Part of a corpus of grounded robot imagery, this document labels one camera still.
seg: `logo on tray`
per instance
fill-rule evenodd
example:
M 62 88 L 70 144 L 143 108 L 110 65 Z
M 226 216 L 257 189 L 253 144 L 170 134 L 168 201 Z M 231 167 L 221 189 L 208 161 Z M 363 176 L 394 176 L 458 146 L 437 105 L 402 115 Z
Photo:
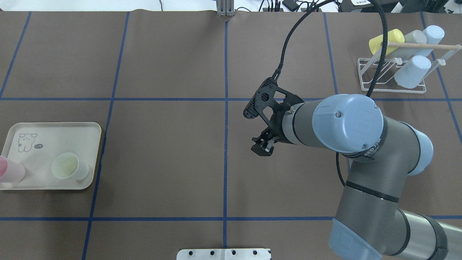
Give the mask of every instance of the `logo on tray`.
M 37 134 L 20 134 L 18 141 L 18 151 L 20 153 L 29 152 L 32 149 L 32 144 L 35 142 L 36 137 Z

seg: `gray robot arm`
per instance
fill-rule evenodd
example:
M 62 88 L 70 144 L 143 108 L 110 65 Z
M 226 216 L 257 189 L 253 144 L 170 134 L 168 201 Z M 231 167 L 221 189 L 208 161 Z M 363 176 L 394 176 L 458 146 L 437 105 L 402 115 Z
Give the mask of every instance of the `gray robot arm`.
M 383 116 L 372 99 L 359 94 L 296 104 L 282 128 L 291 143 L 353 160 L 329 238 L 341 258 L 462 259 L 462 229 L 397 208 L 407 176 L 432 159 L 425 134 Z

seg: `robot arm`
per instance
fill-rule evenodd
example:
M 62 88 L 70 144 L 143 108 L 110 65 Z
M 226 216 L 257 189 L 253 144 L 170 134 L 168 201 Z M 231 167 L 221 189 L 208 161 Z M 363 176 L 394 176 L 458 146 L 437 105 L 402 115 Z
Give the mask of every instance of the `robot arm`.
M 286 95 L 279 104 L 274 93 Z M 268 119 L 262 113 L 272 107 Z M 270 78 L 244 110 L 268 125 L 252 150 L 270 156 L 276 142 L 326 148 L 353 160 L 333 219 L 329 245 L 345 260 L 379 260 L 382 254 L 412 260 L 462 258 L 462 229 L 397 208 L 406 177 L 433 156 L 430 139 L 407 123 L 382 115 L 374 101 L 339 94 L 303 102 Z

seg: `light blue joint cap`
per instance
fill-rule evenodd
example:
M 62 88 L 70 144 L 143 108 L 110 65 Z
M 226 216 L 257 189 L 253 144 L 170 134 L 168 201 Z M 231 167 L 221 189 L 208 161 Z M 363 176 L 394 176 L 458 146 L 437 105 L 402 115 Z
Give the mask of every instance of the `light blue joint cap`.
M 329 246 L 334 253 L 344 260 L 380 260 L 380 254 L 369 243 L 354 233 L 342 222 L 334 222 L 330 231 Z
M 360 94 L 324 99 L 313 113 L 313 130 L 326 147 L 357 153 L 372 147 L 383 131 L 383 116 L 374 101 Z
M 415 129 L 414 127 L 412 127 L 410 124 L 408 124 L 406 122 L 401 122 L 401 123 L 409 126 L 414 131 L 415 135 L 417 136 L 417 139 L 419 140 L 419 146 L 420 146 L 419 161 L 417 162 L 417 165 L 414 168 L 414 170 L 412 170 L 410 173 L 408 173 L 408 175 L 410 175 L 410 176 L 417 175 L 417 174 L 423 172 L 425 167 L 427 167 L 430 164 L 430 162 L 432 161 L 432 158 L 433 158 L 433 144 L 432 144 L 430 138 L 428 138 L 428 136 L 426 134 L 420 132 L 419 130 Z

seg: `yellow cup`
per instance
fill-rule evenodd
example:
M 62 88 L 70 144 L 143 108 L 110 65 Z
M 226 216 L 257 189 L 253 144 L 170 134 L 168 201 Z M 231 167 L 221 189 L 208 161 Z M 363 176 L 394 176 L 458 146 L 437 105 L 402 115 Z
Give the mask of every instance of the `yellow cup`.
M 375 54 L 382 46 L 381 45 L 382 37 L 383 37 L 383 34 L 369 40 L 369 49 L 371 50 L 372 54 Z M 404 35 L 400 30 L 393 29 L 388 32 L 388 41 L 395 42 L 395 43 L 403 43 Z M 388 47 L 386 55 L 390 54 L 392 51 L 396 50 L 397 48 L 398 47 Z

